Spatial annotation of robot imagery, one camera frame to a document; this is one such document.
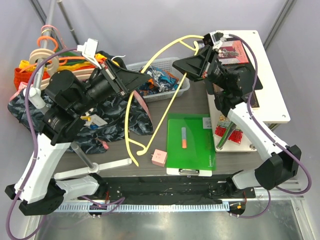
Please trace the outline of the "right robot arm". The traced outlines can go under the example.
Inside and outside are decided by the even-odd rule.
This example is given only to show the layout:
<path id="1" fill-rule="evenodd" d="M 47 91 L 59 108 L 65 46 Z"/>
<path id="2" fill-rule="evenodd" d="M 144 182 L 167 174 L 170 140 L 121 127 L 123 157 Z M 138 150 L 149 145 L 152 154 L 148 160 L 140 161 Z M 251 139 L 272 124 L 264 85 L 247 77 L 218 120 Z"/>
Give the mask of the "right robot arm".
<path id="1" fill-rule="evenodd" d="M 300 148 L 287 145 L 255 118 L 250 100 L 245 99 L 247 93 L 242 84 L 253 81 L 249 71 L 225 68 L 218 59 L 218 51 L 209 45 L 194 56 L 174 61 L 173 67 L 194 82 L 204 80 L 220 87 L 214 93 L 216 109 L 241 129 L 263 161 L 256 169 L 242 170 L 232 176 L 225 186 L 230 197 L 238 197 L 249 187 L 272 190 L 297 174 Z"/>

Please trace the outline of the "colourful patterned shorts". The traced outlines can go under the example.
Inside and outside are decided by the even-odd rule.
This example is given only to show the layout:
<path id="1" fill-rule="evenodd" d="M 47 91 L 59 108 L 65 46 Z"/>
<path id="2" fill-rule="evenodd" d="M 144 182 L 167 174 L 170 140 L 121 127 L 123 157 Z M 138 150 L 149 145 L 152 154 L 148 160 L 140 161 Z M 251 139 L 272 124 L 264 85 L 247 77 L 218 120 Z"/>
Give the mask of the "colourful patterned shorts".
<path id="1" fill-rule="evenodd" d="M 150 65 L 145 73 L 150 76 L 150 79 L 138 88 L 138 91 L 142 96 L 174 91 L 180 83 L 178 77 L 156 66 Z"/>

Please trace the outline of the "yellow clothes hanger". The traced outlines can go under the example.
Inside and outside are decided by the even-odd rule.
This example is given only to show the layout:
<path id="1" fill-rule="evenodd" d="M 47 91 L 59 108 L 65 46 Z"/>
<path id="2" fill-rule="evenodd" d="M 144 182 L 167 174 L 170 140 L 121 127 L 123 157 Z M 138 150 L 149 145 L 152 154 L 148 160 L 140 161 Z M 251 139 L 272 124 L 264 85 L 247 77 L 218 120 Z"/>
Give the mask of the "yellow clothes hanger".
<path id="1" fill-rule="evenodd" d="M 184 42 L 184 40 L 186 39 L 200 39 L 200 40 L 203 40 L 204 39 L 204 36 L 201 36 L 201 35 L 194 35 L 194 34 L 190 34 L 190 35 L 185 35 L 185 36 L 182 36 L 180 38 L 177 38 L 175 39 L 174 41 L 168 43 L 167 45 L 165 45 L 163 48 L 161 48 L 160 50 L 158 50 L 150 59 L 149 61 L 145 64 L 144 68 L 142 69 L 141 73 L 144 73 L 146 71 L 146 69 L 154 62 L 154 60 L 156 60 L 163 52 L 165 52 L 167 49 L 171 48 L 173 45 L 177 44 L 177 43 L 180 43 L 181 45 L 185 46 L 186 48 L 194 51 L 194 55 L 196 55 L 198 52 L 199 52 L 199 44 L 197 43 L 197 41 L 195 40 L 193 42 L 193 45 L 194 47 L 191 47 L 190 45 L 188 45 L 187 43 Z M 134 145 L 137 145 L 139 147 L 142 148 L 142 150 L 140 151 L 140 153 L 137 151 L 136 152 L 136 155 L 137 156 L 143 156 L 147 153 L 147 151 L 149 150 L 154 138 L 156 137 L 165 117 L 167 116 L 170 108 L 171 108 L 171 105 L 173 104 L 176 96 L 178 95 L 178 92 L 182 86 L 182 84 L 184 83 L 185 79 L 187 78 L 187 74 L 185 73 L 183 76 L 182 76 L 182 79 L 181 79 L 181 82 L 180 84 L 178 85 L 178 88 L 177 90 L 174 92 L 173 94 L 173 97 L 171 98 L 168 106 L 166 107 L 156 129 L 154 130 L 153 132 L 153 135 L 151 136 L 147 146 L 143 145 L 142 143 L 140 142 L 137 142 L 133 139 L 131 139 L 129 137 L 129 115 L 130 115 L 130 108 L 131 108 L 131 103 L 132 103 L 132 100 L 133 100 L 133 97 L 134 97 L 134 93 L 132 92 L 130 95 L 129 95 L 129 99 L 128 99 L 128 102 L 127 102 L 127 107 L 126 107 L 126 112 L 125 112 L 125 118 L 124 118 L 124 140 L 125 140 L 125 146 L 126 146 L 126 150 L 127 150 L 127 153 L 129 155 L 129 158 L 132 160 L 132 162 L 137 166 L 139 167 L 139 162 L 136 160 L 136 158 L 134 157 L 134 155 L 132 154 L 131 152 L 131 148 L 130 148 L 130 144 L 134 144 Z"/>

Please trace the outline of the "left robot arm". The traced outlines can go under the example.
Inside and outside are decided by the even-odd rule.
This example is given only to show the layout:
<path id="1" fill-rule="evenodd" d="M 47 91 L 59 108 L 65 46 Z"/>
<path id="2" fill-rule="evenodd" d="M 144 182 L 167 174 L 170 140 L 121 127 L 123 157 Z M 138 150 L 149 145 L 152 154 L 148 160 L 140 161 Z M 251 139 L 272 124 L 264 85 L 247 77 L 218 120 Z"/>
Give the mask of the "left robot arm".
<path id="1" fill-rule="evenodd" d="M 52 75 L 44 92 L 53 106 L 44 114 L 33 156 L 21 179 L 5 188 L 12 200 L 20 201 L 19 210 L 25 216 L 51 214 L 63 202 L 78 197 L 100 200 L 106 195 L 108 185 L 97 173 L 65 180 L 56 180 L 52 175 L 84 127 L 82 116 L 109 96 L 127 96 L 149 78 L 146 73 L 122 68 L 111 60 L 98 66 L 87 82 L 77 79 L 70 70 Z"/>

